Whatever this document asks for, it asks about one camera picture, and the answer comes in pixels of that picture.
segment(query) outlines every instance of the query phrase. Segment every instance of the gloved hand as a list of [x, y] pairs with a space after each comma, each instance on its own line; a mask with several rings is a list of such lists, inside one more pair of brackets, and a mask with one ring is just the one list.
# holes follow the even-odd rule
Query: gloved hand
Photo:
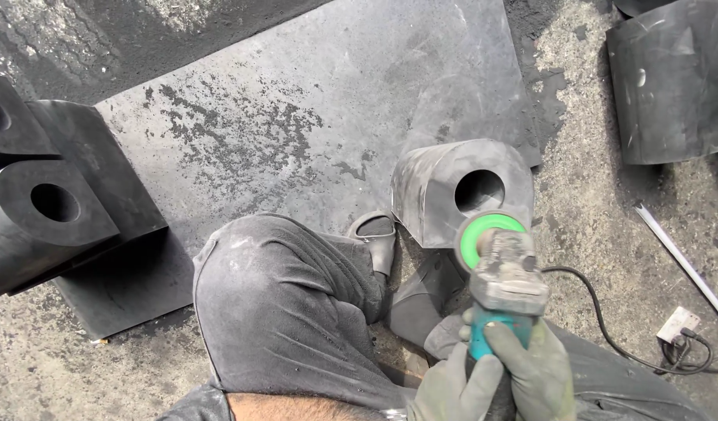
[[482, 421], [504, 368], [493, 355], [476, 362], [466, 381], [468, 347], [458, 343], [447, 361], [429, 368], [416, 399], [408, 406], [409, 421]]
[[[470, 340], [473, 309], [463, 313], [460, 337]], [[546, 322], [538, 318], [524, 349], [514, 333], [499, 322], [484, 327], [495, 355], [512, 374], [517, 416], [525, 421], [572, 421], [577, 418], [569, 356]]]

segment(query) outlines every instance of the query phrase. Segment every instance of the gray pants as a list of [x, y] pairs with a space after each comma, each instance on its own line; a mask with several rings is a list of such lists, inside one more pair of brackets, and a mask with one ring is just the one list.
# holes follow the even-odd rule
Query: gray pants
[[[194, 263], [213, 387], [406, 405], [408, 390], [375, 364], [366, 324], [382, 316], [386, 288], [363, 243], [284, 216], [246, 216], [211, 235]], [[570, 355], [581, 419], [707, 419], [647, 369], [552, 329]]]

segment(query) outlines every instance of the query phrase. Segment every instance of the work glove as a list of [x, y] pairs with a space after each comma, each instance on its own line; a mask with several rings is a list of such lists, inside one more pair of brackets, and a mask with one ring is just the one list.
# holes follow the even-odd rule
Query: work glove
[[447, 361], [429, 368], [408, 406], [409, 421], [482, 421], [491, 405], [504, 368], [494, 355], [476, 362], [466, 380], [468, 347], [462, 342], [452, 349]]
[[[470, 340], [473, 309], [463, 313], [460, 337]], [[573, 421], [577, 418], [569, 356], [546, 322], [538, 318], [528, 349], [506, 325], [489, 322], [484, 337], [494, 354], [512, 374], [517, 418], [524, 421]]]

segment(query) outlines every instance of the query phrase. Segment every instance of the green grinding disc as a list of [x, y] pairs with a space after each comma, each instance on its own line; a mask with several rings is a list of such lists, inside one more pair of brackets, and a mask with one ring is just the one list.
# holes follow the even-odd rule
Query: green grinding disc
[[480, 257], [476, 250], [476, 242], [478, 237], [489, 228], [511, 229], [512, 231], [527, 232], [524, 226], [512, 216], [504, 214], [500, 211], [485, 212], [479, 216], [474, 216], [460, 227], [462, 233], [457, 236], [460, 239], [457, 243], [458, 257], [463, 260], [465, 265], [471, 269], [476, 267]]

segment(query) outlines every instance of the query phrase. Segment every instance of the foot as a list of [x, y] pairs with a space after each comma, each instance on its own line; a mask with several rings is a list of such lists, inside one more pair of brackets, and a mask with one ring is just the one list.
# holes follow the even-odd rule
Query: foot
[[424, 348], [429, 333], [442, 321], [445, 302], [465, 288], [450, 253], [440, 250], [427, 258], [392, 296], [390, 330]]
[[395, 257], [395, 217], [389, 210], [376, 210], [359, 216], [348, 229], [347, 237], [366, 243], [372, 256], [372, 269], [390, 275]]

